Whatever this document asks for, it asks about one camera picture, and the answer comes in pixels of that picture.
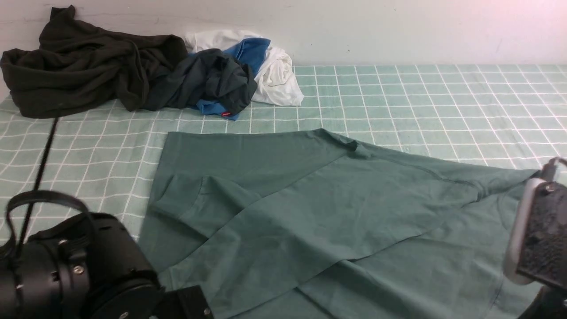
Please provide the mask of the black second robot arm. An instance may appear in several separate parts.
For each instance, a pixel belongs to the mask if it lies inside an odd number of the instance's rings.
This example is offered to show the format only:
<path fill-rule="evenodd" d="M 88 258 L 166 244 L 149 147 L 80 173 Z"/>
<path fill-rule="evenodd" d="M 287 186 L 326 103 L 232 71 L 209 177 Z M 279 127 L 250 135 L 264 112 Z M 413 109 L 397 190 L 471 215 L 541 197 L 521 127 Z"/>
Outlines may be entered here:
<path fill-rule="evenodd" d="M 533 302 L 519 315 L 519 319 L 566 319 L 566 291 L 542 286 Z"/>

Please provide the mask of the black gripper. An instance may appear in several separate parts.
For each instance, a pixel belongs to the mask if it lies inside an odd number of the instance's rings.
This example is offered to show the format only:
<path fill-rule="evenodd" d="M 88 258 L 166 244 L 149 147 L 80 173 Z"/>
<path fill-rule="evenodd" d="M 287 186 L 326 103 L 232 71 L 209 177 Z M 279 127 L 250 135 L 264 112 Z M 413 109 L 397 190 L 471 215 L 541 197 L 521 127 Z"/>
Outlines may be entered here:
<path fill-rule="evenodd" d="M 199 285 L 164 293 L 151 316 L 157 319 L 214 319 Z"/>

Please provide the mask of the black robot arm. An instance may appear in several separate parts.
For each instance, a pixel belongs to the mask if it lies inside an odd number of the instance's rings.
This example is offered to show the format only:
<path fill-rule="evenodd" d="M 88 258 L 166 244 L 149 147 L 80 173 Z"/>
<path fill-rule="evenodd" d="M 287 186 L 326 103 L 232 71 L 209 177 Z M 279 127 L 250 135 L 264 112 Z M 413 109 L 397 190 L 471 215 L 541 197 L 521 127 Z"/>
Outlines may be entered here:
<path fill-rule="evenodd" d="M 14 209 L 37 202 L 78 214 L 17 244 Z M 125 226 L 73 196 L 38 190 L 6 206 L 11 232 L 1 248 L 3 319 L 212 319 L 198 285 L 166 292 Z"/>

